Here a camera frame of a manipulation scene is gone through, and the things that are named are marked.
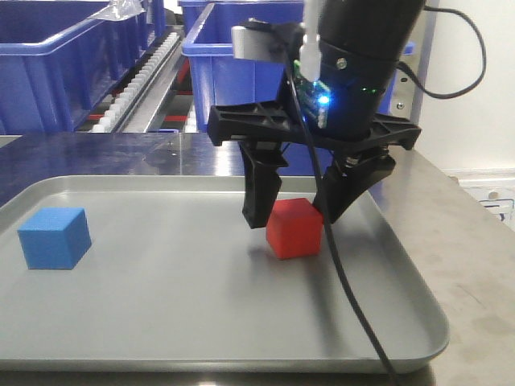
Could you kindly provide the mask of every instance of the circuit board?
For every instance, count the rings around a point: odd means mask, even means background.
[[[304,114],[324,129],[328,123],[328,110],[331,106],[331,89],[318,80],[310,82],[300,73],[300,62],[294,62],[295,88]]]

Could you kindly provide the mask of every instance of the foam cube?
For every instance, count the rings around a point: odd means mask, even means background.
[[[82,207],[44,207],[18,236],[29,269],[73,269],[91,246]]]
[[[322,215],[307,199],[283,199],[274,204],[266,239],[279,259],[316,255],[322,226]]]

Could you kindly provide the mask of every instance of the metal countertop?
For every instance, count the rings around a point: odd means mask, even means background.
[[[309,175],[293,149],[285,175]],[[398,165],[371,193],[451,325],[451,343],[405,385],[515,384],[515,234],[416,151],[394,149]],[[0,149],[0,204],[57,175],[240,175],[236,144],[214,148],[205,134],[25,136]],[[0,384],[387,385],[385,376],[306,374],[0,373]]]

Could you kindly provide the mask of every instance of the white wall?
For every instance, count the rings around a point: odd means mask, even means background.
[[[177,5],[177,0],[164,0],[164,7],[167,10],[173,10],[175,13],[182,14],[183,9]]]
[[[483,83],[466,96],[437,101],[424,96],[417,149],[450,173],[462,170],[515,169],[515,1],[440,0],[468,14],[487,46]],[[480,49],[460,18],[439,14],[426,87],[453,92],[480,73]]]

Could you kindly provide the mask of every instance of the blue cube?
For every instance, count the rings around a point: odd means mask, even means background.
[[[29,269],[73,269],[91,246],[82,207],[44,207],[18,236]]]

